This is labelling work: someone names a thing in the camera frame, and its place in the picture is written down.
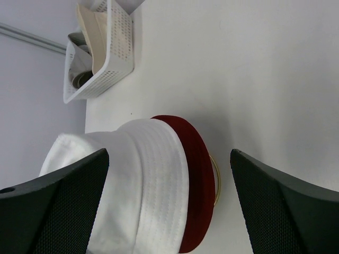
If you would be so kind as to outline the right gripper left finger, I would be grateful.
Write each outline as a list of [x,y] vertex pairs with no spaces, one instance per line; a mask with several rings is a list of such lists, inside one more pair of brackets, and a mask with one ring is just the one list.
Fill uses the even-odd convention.
[[100,149],[1,189],[1,253],[86,253],[108,168]]

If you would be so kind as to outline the dark red bucket hat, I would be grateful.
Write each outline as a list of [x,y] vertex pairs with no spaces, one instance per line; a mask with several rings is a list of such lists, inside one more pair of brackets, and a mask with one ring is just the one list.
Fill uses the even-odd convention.
[[212,162],[202,137],[190,122],[172,115],[154,118],[174,129],[188,163],[188,217],[179,253],[189,253],[202,242],[211,223],[216,198]]

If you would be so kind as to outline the white bucket hat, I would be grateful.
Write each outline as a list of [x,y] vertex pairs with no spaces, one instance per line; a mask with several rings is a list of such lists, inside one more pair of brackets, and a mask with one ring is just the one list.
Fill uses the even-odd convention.
[[112,132],[63,133],[40,175],[102,148],[109,154],[109,170],[88,251],[178,253],[189,199],[188,163],[178,135],[156,119],[133,120]]

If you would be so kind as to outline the beige bucket hat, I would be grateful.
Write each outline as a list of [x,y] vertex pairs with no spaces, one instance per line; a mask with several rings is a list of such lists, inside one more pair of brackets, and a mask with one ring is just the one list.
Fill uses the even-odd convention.
[[95,75],[104,65],[107,49],[107,12],[93,12],[77,4],[79,27],[92,55],[92,73]]

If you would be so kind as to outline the grey bucket hat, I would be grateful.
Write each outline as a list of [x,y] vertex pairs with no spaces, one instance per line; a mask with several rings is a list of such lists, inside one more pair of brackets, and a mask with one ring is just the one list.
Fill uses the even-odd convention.
[[84,35],[75,32],[68,35],[71,47],[75,53],[70,63],[68,78],[75,89],[80,89],[89,79],[93,77],[92,55]]

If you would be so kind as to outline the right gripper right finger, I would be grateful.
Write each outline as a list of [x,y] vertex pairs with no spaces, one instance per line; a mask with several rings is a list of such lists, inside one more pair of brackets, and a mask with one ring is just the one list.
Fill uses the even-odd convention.
[[230,165],[254,253],[338,253],[338,192],[238,149]]

